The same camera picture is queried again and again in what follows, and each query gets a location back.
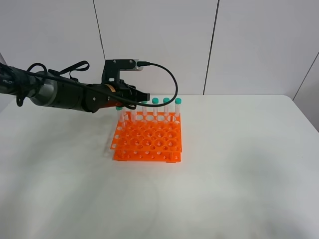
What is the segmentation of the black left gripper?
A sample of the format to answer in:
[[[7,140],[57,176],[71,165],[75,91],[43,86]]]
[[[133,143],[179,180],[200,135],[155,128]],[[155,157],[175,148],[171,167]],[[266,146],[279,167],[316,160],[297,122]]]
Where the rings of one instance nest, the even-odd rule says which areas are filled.
[[[143,93],[136,90],[136,87],[128,84],[90,84],[87,85],[90,90],[86,89],[86,110],[96,112],[102,108],[110,107],[129,107],[134,108],[136,105],[117,100],[111,95],[131,100],[134,102],[147,102],[150,100],[150,93]]]

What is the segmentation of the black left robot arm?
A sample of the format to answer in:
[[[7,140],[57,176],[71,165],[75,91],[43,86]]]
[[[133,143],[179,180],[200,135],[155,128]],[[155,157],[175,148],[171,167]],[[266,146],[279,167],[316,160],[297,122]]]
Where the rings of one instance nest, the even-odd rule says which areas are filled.
[[[26,71],[12,66],[0,66],[0,92],[13,95],[19,107],[29,98],[35,105],[58,109],[70,109],[95,113],[109,107],[134,107],[148,101],[149,93],[143,93],[120,78],[121,71],[140,71],[134,59],[106,60],[102,82],[86,84],[64,74],[86,71],[87,61],[81,61],[64,70],[47,69],[43,64],[34,63]]]

